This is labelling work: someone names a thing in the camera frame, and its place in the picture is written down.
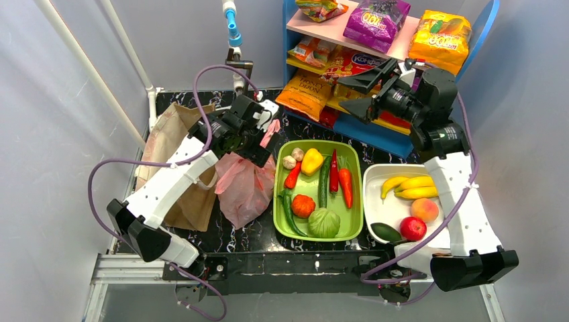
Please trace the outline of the red candy bag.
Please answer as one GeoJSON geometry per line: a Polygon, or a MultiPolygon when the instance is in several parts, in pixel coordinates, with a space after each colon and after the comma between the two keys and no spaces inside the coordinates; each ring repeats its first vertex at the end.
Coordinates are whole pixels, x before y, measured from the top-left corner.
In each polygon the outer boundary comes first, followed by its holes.
{"type": "Polygon", "coordinates": [[[339,78],[361,74],[380,66],[385,58],[373,56],[351,48],[342,48],[329,61],[320,79],[335,85],[339,78]]]}

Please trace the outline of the pink plastic grocery bag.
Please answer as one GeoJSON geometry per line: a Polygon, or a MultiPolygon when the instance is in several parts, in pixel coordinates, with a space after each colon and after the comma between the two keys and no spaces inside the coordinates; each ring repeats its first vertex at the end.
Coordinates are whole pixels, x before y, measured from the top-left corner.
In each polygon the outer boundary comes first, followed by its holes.
{"type": "Polygon", "coordinates": [[[215,170],[220,210],[235,229],[243,228],[268,208],[274,195],[274,156],[259,167],[232,152],[217,162],[215,170]]]}

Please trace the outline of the orange honey dijon bag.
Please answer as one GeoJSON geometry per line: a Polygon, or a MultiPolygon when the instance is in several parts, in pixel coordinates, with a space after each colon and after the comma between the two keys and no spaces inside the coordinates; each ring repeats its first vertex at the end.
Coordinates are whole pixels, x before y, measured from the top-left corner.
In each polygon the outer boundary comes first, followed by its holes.
{"type": "Polygon", "coordinates": [[[332,86],[319,75],[298,70],[276,98],[276,103],[305,114],[313,121],[319,121],[332,86]]]}

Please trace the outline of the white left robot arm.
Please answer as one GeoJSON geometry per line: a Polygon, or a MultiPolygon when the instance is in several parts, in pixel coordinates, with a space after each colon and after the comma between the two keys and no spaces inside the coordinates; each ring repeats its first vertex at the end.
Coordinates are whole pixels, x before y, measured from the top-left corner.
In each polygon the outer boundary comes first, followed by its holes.
{"type": "Polygon", "coordinates": [[[114,199],[107,206],[114,228],[145,262],[157,259],[189,268],[200,256],[189,241],[165,230],[162,223],[172,206],[199,177],[226,154],[235,153],[263,167],[277,137],[263,146],[270,122],[279,106],[239,95],[229,109],[213,111],[199,118],[180,146],[140,189],[126,200],[114,199]]]}

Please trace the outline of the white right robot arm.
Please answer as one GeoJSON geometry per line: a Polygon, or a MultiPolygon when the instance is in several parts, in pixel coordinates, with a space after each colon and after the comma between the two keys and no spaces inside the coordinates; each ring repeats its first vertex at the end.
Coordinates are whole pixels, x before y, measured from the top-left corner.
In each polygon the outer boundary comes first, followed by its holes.
{"type": "Polygon", "coordinates": [[[419,85],[404,79],[412,71],[413,59],[404,63],[391,58],[366,72],[342,77],[339,84],[362,93],[362,98],[342,102],[342,107],[362,123],[370,123],[388,111],[411,126],[411,142],[428,175],[432,177],[444,212],[435,234],[448,230],[448,250],[429,247],[429,238],[395,246],[395,257],[361,275],[372,282],[372,274],[392,265],[409,268],[433,278],[448,292],[492,284],[519,265],[515,250],[506,250],[487,219],[475,183],[479,162],[471,144],[467,122],[451,118],[454,103],[462,98],[455,76],[432,64],[423,71],[419,85]]]}

